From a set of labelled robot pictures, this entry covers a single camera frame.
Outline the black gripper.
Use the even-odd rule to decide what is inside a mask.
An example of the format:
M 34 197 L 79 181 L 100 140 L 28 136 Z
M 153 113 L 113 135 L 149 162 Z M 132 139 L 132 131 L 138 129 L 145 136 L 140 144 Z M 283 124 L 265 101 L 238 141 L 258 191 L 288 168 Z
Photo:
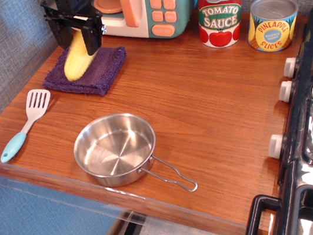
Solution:
M 55 40 L 63 49 L 67 49 L 73 39 L 71 25 L 84 24 L 81 28 L 87 54 L 92 56 L 102 45 L 105 33 L 101 11 L 92 4 L 92 0 L 42 0 L 41 7 L 45 19 Z

